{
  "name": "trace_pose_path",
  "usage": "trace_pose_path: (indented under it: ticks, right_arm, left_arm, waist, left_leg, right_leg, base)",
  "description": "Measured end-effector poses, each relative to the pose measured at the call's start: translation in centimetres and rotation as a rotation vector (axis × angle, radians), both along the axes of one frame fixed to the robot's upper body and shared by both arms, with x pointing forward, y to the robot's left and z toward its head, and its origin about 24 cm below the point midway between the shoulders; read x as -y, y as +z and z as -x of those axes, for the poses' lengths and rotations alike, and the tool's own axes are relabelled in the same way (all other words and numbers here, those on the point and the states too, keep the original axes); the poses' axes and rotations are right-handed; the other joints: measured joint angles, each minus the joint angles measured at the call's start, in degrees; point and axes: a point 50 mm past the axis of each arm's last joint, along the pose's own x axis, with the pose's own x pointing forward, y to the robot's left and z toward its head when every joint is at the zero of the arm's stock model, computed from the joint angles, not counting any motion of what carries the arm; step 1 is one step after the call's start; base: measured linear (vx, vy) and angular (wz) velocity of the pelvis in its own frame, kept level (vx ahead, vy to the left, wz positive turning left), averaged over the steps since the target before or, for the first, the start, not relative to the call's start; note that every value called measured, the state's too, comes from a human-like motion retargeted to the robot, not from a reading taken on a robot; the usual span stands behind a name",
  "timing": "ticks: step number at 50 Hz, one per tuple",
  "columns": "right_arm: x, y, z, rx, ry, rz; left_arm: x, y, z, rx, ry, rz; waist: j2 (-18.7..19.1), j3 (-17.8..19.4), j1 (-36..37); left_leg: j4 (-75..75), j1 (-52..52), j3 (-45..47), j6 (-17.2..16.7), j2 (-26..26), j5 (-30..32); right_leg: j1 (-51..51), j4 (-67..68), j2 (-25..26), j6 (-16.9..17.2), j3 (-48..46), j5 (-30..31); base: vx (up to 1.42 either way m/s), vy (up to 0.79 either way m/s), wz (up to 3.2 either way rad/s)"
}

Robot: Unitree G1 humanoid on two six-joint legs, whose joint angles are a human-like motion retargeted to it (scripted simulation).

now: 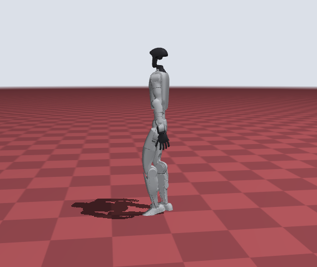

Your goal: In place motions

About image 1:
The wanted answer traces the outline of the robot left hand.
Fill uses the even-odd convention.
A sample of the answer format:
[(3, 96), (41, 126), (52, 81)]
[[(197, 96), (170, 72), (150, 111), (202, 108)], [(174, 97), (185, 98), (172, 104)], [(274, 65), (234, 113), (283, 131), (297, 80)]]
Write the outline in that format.
[[(163, 147), (163, 150), (167, 149), (167, 144), (168, 144), (168, 147), (170, 147), (170, 144), (169, 144), (169, 141), (168, 141), (168, 137), (165, 135), (165, 132), (166, 132), (165, 130), (163, 132), (159, 132), (159, 128), (157, 127), (157, 133), (159, 134), (159, 136), (158, 136), (158, 140), (157, 140), (155, 146), (157, 146), (157, 144), (159, 142), (160, 143), (160, 150), (161, 150), (162, 147)], [(165, 147), (164, 147), (164, 143), (165, 143)], [(161, 144), (162, 144), (162, 146), (161, 146)]]

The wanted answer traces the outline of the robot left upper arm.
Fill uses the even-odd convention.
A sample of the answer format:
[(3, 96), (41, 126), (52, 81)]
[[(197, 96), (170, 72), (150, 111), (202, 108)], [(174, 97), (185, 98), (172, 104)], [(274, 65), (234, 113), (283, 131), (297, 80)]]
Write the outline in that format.
[[(152, 92), (153, 92), (153, 95), (155, 97), (155, 100), (156, 99), (160, 100), (160, 102), (162, 104), (161, 81), (162, 81), (162, 79), (161, 79), (160, 73), (156, 73), (156, 74), (153, 74), (150, 76), (150, 82), (152, 85)], [(151, 102), (151, 106), (154, 108), (153, 101)]]

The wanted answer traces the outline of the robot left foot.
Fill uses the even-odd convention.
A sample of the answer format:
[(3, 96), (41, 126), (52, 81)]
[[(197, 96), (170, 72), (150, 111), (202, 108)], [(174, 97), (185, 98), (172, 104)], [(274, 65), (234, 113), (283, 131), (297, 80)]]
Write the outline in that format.
[(162, 204), (158, 205), (158, 208), (153, 209), (153, 207), (150, 207), (146, 212), (143, 213), (144, 216), (151, 216), (151, 215), (155, 215), (158, 214), (160, 212), (164, 212), (165, 211), (165, 207)]

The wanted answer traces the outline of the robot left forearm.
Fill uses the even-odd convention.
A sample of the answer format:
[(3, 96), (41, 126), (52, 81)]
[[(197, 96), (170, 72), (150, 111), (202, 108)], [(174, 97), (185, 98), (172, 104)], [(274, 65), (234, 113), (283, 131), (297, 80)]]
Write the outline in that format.
[(153, 111), (155, 114), (155, 119), (156, 119), (155, 124), (158, 127), (159, 132), (163, 132), (165, 128), (164, 128), (164, 121), (162, 119), (163, 109), (162, 109), (162, 104), (160, 100), (158, 99), (154, 100), (153, 106), (155, 108), (155, 110)]

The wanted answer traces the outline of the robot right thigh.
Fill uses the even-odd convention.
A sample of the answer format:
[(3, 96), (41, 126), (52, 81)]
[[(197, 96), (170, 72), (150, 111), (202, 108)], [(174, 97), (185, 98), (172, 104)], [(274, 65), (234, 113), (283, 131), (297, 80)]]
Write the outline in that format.
[[(156, 141), (156, 140), (153, 140), (153, 141)], [(162, 146), (162, 144), (161, 144), (161, 146)], [(153, 160), (153, 165), (155, 168), (157, 168), (157, 172), (159, 174), (163, 174), (167, 171), (167, 164), (165, 162), (161, 161), (161, 155), (162, 155), (162, 148), (160, 150), (160, 143), (158, 142), (156, 155), (155, 155), (155, 158)]]

